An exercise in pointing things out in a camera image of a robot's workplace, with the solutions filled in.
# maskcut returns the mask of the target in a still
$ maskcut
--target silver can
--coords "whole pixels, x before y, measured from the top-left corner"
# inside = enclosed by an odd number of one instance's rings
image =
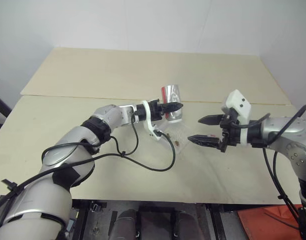
[[[162,87],[162,97],[163,103],[172,103],[172,102],[181,102],[181,97],[179,95],[179,88],[177,84],[167,85]],[[182,109],[177,111],[173,111],[165,114],[165,118],[169,121],[169,123],[177,123],[182,120]]]

